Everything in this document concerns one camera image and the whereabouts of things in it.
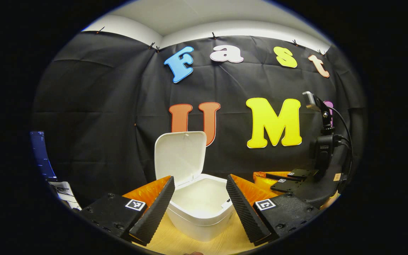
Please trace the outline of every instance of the ceiling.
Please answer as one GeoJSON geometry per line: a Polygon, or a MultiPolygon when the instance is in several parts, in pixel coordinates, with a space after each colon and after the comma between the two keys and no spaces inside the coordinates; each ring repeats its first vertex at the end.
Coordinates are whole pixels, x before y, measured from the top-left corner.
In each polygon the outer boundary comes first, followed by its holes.
{"type": "Polygon", "coordinates": [[[137,21],[162,36],[215,21],[264,21],[329,40],[290,11],[265,0],[135,0],[108,13],[137,21]]]}

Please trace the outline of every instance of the wooden table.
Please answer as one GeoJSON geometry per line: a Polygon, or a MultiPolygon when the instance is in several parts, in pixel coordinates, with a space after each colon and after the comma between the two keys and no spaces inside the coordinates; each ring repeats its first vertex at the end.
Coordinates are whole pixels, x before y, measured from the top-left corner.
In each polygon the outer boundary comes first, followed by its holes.
{"type": "Polygon", "coordinates": [[[186,236],[174,227],[165,213],[152,241],[143,248],[166,255],[191,254],[194,251],[204,255],[232,255],[257,247],[254,247],[254,244],[248,240],[242,223],[237,213],[234,212],[228,222],[228,228],[210,242],[199,242],[186,236]]]}

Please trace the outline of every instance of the yellow letter m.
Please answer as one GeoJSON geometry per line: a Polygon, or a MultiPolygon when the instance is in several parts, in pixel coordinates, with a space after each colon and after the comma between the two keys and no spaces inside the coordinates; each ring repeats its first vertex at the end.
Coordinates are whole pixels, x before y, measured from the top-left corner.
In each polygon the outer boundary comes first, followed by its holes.
{"type": "Polygon", "coordinates": [[[265,98],[250,98],[246,101],[246,105],[253,112],[253,135],[247,142],[248,148],[267,146],[267,140],[264,139],[264,128],[273,146],[278,144],[284,130],[285,135],[281,140],[283,146],[301,144],[298,118],[300,102],[298,100],[290,98],[285,100],[278,116],[265,98]]]}

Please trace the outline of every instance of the blue letter f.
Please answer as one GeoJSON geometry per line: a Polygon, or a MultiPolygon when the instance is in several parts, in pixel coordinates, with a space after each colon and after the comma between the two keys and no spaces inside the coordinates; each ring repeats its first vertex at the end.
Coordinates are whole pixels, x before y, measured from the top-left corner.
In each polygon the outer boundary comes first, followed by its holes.
{"type": "Polygon", "coordinates": [[[172,55],[170,58],[168,58],[164,64],[168,64],[173,71],[174,78],[173,82],[178,83],[180,82],[183,78],[187,77],[191,72],[193,71],[193,68],[189,67],[186,68],[184,63],[191,64],[193,63],[193,58],[190,56],[190,54],[187,54],[186,52],[192,52],[194,49],[190,46],[187,46],[183,49],[181,49],[179,52],[176,54],[172,55]]]}

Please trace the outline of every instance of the monitor screen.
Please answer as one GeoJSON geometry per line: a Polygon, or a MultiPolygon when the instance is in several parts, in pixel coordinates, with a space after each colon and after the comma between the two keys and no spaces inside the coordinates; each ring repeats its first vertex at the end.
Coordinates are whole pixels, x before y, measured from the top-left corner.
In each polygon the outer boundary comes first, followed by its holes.
{"type": "Polygon", "coordinates": [[[58,181],[50,160],[47,155],[47,147],[45,146],[45,135],[43,131],[31,131],[31,142],[34,150],[34,157],[40,172],[47,181],[58,181]]]}

